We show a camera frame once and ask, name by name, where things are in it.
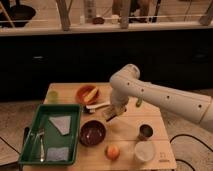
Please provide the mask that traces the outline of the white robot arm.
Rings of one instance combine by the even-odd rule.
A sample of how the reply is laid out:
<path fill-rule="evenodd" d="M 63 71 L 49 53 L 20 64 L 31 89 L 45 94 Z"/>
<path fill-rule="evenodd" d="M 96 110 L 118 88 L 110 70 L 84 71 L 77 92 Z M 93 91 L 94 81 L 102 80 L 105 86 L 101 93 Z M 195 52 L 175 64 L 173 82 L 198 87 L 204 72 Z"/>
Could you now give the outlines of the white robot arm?
<path fill-rule="evenodd" d="M 125 65 L 110 77 L 110 106 L 103 113 L 106 121 L 122 115 L 126 111 L 129 98 L 135 97 L 178 114 L 213 133 L 211 96 L 155 85 L 141 81 L 139 77 L 140 70 L 134 64 Z"/>

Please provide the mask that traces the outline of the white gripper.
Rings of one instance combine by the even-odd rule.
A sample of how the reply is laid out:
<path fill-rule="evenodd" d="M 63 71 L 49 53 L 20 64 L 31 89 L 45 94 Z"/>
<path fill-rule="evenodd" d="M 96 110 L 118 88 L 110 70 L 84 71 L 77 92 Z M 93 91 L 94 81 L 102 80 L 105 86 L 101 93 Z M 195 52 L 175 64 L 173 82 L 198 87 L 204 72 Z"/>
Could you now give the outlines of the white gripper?
<path fill-rule="evenodd" d="M 129 97 L 127 95 L 113 89 L 110 94 L 110 103 L 112 106 L 106 108 L 103 111 L 102 116 L 106 121 L 110 121 L 111 119 L 117 116 L 114 107 L 125 107 L 128 104 L 128 102 Z"/>

